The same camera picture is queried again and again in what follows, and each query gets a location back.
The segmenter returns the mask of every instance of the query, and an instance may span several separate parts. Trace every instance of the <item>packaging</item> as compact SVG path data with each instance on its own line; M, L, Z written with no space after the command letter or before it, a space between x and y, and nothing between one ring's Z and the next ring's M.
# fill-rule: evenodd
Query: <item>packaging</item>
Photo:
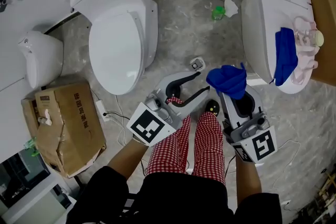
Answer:
M52 121L39 126L36 146L52 169L70 178L105 147L90 87L76 83L38 92L35 98L39 115L48 110Z
M313 70L311 77L336 86L336 0L311 0L311 5L317 28L324 36L324 44L315 55L319 67Z
M30 135L32 138L36 137L39 126L37 122L38 112L36 101L35 99L23 99L21 100L21 106Z

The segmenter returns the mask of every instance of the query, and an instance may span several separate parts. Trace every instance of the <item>green bottle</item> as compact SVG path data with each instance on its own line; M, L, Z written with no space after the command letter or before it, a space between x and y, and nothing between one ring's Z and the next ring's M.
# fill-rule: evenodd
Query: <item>green bottle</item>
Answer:
M225 14L225 9L221 6L216 6L216 8L212 11L212 20L221 20L223 19Z

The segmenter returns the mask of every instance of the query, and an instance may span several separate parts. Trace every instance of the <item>toilet lid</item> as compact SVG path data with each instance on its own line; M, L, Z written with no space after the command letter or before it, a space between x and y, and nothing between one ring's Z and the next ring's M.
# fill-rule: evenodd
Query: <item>toilet lid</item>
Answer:
M27 79L30 86L34 89L37 87L37 65L36 59L32 52L27 52L26 65L27 65Z
M89 36L94 75L112 94L132 90L143 69L142 32L139 18L125 13L97 19Z

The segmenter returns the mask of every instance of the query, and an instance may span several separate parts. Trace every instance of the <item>black shirt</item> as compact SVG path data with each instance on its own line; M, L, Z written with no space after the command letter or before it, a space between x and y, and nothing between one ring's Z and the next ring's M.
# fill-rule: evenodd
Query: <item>black shirt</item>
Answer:
M129 220L216 219L220 223L282 223L279 196L254 194L244 199L236 213L227 207L225 186L213 179L177 173L148 175L131 210L123 214L128 196L125 177L105 166L98 170L74 208L67 224L116 223Z

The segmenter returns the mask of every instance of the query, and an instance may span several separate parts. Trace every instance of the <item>person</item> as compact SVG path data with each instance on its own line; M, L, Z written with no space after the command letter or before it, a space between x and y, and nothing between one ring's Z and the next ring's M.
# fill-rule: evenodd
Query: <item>person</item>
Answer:
M177 97L167 102L171 101L182 103ZM143 185L128 212L123 212L129 195L127 180L148 149L137 139L132 139L92 176L69 212L67 224L108 224L131 219L282 223L279 196L262 193L254 163L244 163L239 156L236 156L238 208L235 214L228 208L219 110L218 102L208 101L198 121L191 175L185 171L189 115L180 129L154 146Z

